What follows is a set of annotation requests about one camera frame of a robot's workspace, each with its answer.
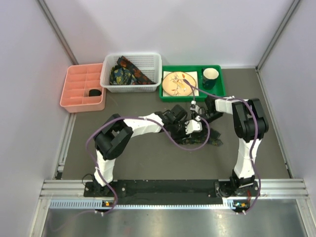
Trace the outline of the green floral tie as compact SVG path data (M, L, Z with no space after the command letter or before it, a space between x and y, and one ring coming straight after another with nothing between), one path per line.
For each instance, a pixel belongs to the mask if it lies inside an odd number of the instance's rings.
M179 145L194 145L194 144L201 145L206 141L207 134L208 134L208 130L204 129L201 132L192 133L186 138L180 138L175 141ZM211 128L210 135L207 140L207 144L210 144L213 146L223 145L223 142L220 140L220 136L221 134L217 130Z

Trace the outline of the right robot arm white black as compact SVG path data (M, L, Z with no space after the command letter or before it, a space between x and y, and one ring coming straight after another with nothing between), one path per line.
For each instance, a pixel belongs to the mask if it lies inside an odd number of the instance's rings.
M269 130L261 101L258 98L236 99L234 97L207 96L205 99L207 110L201 115L214 121L223 114L233 116L234 130L238 137L237 162L227 183L219 182L217 188L221 197L241 196L259 187L255 181L258 172L255 159L259 145Z

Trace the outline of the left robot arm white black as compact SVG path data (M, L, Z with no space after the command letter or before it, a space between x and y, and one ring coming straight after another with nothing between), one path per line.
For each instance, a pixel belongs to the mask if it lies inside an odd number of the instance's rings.
M194 123L186 119L187 112L179 105L165 112L154 112L139 119L122 119L103 128L94 136L97 168L94 172L95 190L102 196L112 190L113 169L129 140L147 133L166 130L173 140L188 138Z

